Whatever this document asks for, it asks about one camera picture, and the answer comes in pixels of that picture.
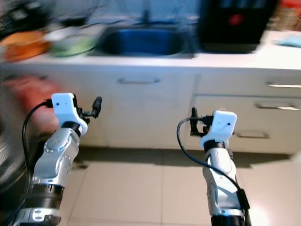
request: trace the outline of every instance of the sink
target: sink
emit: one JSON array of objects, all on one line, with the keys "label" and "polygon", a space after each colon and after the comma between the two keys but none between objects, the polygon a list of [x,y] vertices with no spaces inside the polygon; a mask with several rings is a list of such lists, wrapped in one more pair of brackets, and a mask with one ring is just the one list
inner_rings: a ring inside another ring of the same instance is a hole
[{"label": "sink", "polygon": [[175,26],[108,27],[90,56],[192,57],[189,41]]}]

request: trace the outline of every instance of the drawer handle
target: drawer handle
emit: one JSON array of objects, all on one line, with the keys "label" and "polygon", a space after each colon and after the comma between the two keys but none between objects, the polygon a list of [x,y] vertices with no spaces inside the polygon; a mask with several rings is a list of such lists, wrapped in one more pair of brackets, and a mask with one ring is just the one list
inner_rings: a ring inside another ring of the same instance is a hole
[{"label": "drawer handle", "polygon": [[150,81],[135,81],[135,80],[127,80],[125,78],[118,79],[118,83],[127,84],[127,85],[151,85],[159,82],[161,82],[160,79],[153,79]]},{"label": "drawer handle", "polygon": [[256,130],[235,132],[235,135],[239,138],[270,139],[270,136],[267,132]]},{"label": "drawer handle", "polygon": [[300,110],[300,108],[295,107],[293,105],[287,105],[287,106],[263,106],[259,103],[256,103],[255,106],[259,109],[272,109],[272,110]]},{"label": "drawer handle", "polygon": [[301,88],[301,85],[276,84],[276,83],[268,83],[267,86],[277,87],[277,88]]}]

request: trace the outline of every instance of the kitchen counter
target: kitchen counter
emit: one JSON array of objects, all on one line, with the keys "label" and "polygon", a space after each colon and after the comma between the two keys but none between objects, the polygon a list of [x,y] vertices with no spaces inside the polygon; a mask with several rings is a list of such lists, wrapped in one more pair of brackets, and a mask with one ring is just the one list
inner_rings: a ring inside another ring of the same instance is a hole
[{"label": "kitchen counter", "polygon": [[[95,35],[105,28],[104,25],[94,25],[86,28],[87,33]],[[210,54],[196,53],[193,59],[156,58],[156,57],[124,57],[124,56],[87,56],[81,54],[66,58],[54,58],[45,53],[17,63],[3,63],[8,67],[32,67],[34,65],[65,65],[75,69],[82,66],[102,67],[151,67],[155,69],[185,70],[197,72],[212,69],[280,69],[301,70],[301,48],[283,47],[273,44],[291,32],[266,31],[261,39],[261,45],[249,54]]]}]

